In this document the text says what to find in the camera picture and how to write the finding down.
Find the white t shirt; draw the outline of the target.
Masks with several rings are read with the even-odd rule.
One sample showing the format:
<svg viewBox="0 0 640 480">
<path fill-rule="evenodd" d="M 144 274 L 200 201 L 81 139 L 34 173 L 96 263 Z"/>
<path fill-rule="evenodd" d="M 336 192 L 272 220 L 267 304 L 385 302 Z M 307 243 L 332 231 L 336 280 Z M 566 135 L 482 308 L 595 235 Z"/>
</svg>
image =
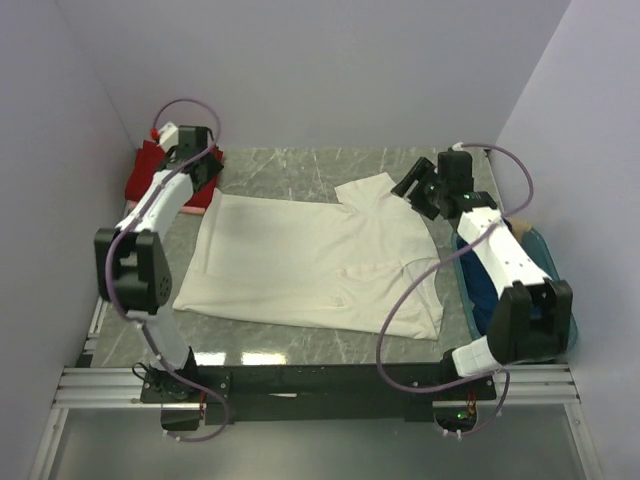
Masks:
<svg viewBox="0 0 640 480">
<path fill-rule="evenodd" d="M 437 248 L 392 187 L 384 173 L 352 181 L 333 204 L 216 192 L 174 308 L 437 339 L 444 309 L 427 275 Z"/>
</svg>

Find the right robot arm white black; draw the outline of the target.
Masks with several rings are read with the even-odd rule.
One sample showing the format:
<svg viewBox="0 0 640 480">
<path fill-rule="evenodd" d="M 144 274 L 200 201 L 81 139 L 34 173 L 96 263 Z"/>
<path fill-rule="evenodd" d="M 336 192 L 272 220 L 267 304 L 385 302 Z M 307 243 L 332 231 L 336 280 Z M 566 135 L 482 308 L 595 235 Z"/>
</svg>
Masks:
<svg viewBox="0 0 640 480">
<path fill-rule="evenodd" d="M 540 268 L 513 236 L 492 196 L 475 190 L 466 148 L 458 144 L 435 162 L 419 158 L 391 191 L 422 216 L 454 225 L 465 245 L 451 257 L 475 254 L 497 294 L 486 334 L 443 355 L 444 382 L 562 356 L 572 325 L 570 285 Z"/>
</svg>

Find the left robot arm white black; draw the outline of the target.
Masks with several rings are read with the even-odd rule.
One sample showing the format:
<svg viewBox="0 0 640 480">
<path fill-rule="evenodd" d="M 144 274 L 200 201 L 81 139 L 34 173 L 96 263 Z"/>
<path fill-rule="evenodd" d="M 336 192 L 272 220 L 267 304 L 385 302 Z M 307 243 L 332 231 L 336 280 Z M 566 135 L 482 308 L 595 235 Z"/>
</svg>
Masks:
<svg viewBox="0 0 640 480">
<path fill-rule="evenodd" d="M 152 131 L 163 158 L 131 212 L 94 237 L 99 294 L 135 326 L 152 355 L 145 383 L 176 401 L 199 389 L 193 350 L 178 332 L 169 300 L 172 276 L 163 238 L 189 200 L 223 169 L 214 135 L 171 122 Z"/>
</svg>

